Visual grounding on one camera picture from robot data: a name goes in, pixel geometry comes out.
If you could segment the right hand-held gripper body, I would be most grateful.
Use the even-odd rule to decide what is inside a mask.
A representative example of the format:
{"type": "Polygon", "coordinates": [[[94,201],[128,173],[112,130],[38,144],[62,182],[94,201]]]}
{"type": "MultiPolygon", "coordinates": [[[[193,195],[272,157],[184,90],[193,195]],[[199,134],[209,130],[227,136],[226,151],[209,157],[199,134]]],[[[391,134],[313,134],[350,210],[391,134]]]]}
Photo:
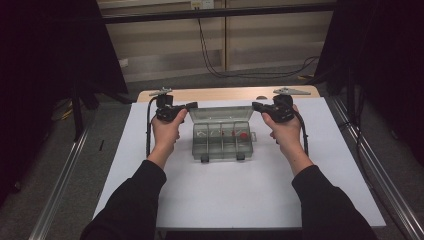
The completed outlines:
{"type": "Polygon", "coordinates": [[[262,113],[267,113],[275,123],[285,123],[298,118],[299,113],[293,107],[293,95],[309,95],[309,92],[283,87],[274,90],[275,96],[271,105],[264,104],[262,113]]]}

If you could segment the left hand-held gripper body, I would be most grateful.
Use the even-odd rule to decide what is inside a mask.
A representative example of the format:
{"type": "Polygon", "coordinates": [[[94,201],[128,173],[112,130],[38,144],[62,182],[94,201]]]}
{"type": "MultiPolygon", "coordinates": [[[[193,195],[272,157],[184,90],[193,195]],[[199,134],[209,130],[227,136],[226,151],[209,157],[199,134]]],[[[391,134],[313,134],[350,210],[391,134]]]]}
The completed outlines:
{"type": "Polygon", "coordinates": [[[161,88],[151,93],[156,101],[156,117],[158,120],[172,122],[182,109],[186,109],[185,105],[174,105],[174,96],[171,95],[170,88],[161,88]]]}

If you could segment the clear grey compartment box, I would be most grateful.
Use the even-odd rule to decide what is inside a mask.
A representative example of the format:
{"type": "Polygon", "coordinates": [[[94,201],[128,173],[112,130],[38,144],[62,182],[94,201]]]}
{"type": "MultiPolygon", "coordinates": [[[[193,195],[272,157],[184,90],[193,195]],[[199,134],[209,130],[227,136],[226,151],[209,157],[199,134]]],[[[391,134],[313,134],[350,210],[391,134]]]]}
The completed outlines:
{"type": "Polygon", "coordinates": [[[209,107],[192,109],[192,155],[201,163],[211,161],[245,161],[253,154],[253,139],[249,120],[251,106],[209,107]],[[202,131],[204,137],[198,137],[202,131]]]}

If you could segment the person's left hand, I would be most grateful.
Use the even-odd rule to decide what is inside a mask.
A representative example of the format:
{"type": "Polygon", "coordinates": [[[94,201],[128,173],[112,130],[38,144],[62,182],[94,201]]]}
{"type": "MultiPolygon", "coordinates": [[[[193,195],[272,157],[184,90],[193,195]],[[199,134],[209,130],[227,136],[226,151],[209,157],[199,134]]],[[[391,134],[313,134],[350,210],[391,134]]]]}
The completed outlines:
{"type": "Polygon", "coordinates": [[[163,152],[172,152],[174,144],[179,139],[179,126],[183,123],[187,111],[182,109],[172,122],[165,122],[154,117],[152,120],[154,133],[154,149],[163,152]]]}

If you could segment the person's right hand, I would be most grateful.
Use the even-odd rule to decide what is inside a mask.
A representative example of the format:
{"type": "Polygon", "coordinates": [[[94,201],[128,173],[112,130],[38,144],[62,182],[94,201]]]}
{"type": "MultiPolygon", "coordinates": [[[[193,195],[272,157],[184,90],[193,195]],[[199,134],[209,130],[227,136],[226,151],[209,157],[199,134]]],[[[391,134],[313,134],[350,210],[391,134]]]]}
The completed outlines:
{"type": "Polygon", "coordinates": [[[276,123],[267,113],[262,113],[264,123],[272,130],[270,136],[274,138],[283,155],[287,159],[294,158],[303,153],[300,143],[301,125],[297,118],[285,123],[276,123]]]}

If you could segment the wooden table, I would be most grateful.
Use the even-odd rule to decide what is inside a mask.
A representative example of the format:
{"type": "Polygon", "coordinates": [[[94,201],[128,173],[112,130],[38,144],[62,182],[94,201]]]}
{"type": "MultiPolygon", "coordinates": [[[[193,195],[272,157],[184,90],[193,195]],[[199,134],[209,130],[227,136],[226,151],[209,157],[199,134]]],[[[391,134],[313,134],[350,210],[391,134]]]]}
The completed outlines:
{"type": "MultiPolygon", "coordinates": [[[[215,101],[215,100],[255,100],[257,97],[271,99],[274,90],[289,88],[308,94],[294,94],[294,98],[316,98],[320,94],[316,87],[311,85],[297,86],[266,86],[266,87],[230,87],[230,88],[202,88],[202,89],[174,89],[170,94],[176,101],[215,101]]],[[[142,91],[137,102],[148,102],[157,90],[142,91]]]]}

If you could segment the black stand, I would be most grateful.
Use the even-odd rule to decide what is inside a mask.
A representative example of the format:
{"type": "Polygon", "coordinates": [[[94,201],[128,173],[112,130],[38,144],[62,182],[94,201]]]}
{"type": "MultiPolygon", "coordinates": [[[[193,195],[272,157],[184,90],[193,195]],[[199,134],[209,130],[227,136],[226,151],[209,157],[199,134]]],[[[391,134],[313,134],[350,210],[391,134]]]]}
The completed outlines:
{"type": "Polygon", "coordinates": [[[77,142],[84,131],[81,106],[84,105],[89,110],[96,110],[99,106],[99,101],[95,96],[95,85],[92,82],[74,81],[71,100],[75,124],[74,141],[77,142]]]}

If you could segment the white table sheet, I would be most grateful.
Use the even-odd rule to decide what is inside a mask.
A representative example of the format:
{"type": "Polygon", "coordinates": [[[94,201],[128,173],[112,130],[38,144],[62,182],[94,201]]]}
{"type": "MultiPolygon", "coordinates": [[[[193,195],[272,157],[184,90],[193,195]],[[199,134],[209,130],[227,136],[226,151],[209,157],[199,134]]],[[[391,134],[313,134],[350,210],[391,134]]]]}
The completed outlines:
{"type": "MultiPolygon", "coordinates": [[[[373,227],[385,221],[337,124],[322,98],[295,99],[306,125],[309,156],[340,187],[373,227]]],[[[202,164],[192,156],[190,119],[165,166],[157,226],[161,230],[265,230],[301,225],[301,205],[292,171],[258,113],[250,119],[256,135],[250,159],[202,164]]]]}

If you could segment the black horizontal bar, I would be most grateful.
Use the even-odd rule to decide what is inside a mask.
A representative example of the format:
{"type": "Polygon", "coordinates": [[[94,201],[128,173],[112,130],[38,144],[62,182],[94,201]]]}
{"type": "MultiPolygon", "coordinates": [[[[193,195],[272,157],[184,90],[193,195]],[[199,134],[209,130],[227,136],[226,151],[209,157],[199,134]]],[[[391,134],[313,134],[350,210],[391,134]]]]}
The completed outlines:
{"type": "Polygon", "coordinates": [[[220,8],[207,10],[186,10],[163,13],[149,14],[118,14],[106,15],[102,17],[105,24],[121,24],[133,22],[154,22],[168,20],[187,20],[217,17],[237,17],[271,14],[289,14],[289,13],[308,13],[333,11],[338,4],[333,3],[314,3],[314,4],[296,4],[268,7],[243,7],[243,8],[220,8]]]}

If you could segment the white power socket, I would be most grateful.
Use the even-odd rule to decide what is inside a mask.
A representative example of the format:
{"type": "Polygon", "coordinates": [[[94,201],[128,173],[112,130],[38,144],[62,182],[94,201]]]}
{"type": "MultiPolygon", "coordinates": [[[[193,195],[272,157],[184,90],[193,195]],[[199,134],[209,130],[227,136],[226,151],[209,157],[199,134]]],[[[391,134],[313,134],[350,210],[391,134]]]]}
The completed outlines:
{"type": "Polygon", "coordinates": [[[192,10],[204,10],[215,8],[214,0],[191,0],[190,5],[192,10]]]}

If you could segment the black curtain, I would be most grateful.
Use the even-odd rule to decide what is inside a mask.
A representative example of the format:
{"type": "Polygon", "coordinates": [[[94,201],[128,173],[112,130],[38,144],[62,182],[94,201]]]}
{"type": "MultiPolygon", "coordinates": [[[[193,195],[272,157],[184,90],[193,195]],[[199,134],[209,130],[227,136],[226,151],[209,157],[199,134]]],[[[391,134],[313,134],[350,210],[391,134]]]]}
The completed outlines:
{"type": "Polygon", "coordinates": [[[127,93],[97,0],[0,0],[0,206],[27,171],[55,104],[127,93]]]}
{"type": "Polygon", "coordinates": [[[424,166],[424,0],[336,0],[315,76],[353,78],[424,166]]]}

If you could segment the metal floor rail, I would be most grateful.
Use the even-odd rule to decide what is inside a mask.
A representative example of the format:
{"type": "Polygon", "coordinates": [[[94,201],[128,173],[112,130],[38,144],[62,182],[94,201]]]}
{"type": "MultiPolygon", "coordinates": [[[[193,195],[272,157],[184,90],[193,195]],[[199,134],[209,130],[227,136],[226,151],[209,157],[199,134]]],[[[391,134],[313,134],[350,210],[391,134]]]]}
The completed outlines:
{"type": "Polygon", "coordinates": [[[342,99],[330,97],[329,104],[335,111],[336,119],[340,120],[341,131],[346,131],[353,141],[354,159],[383,212],[404,240],[424,240],[424,224],[390,178],[361,128],[349,119],[342,99]]]}
{"type": "Polygon", "coordinates": [[[63,169],[55,183],[55,186],[44,206],[38,220],[28,238],[28,240],[45,240],[50,230],[51,224],[57,214],[65,190],[68,186],[69,180],[73,170],[77,164],[79,156],[85,145],[88,135],[88,129],[85,129],[77,140],[73,143],[72,149],[68,154],[63,169]]]}

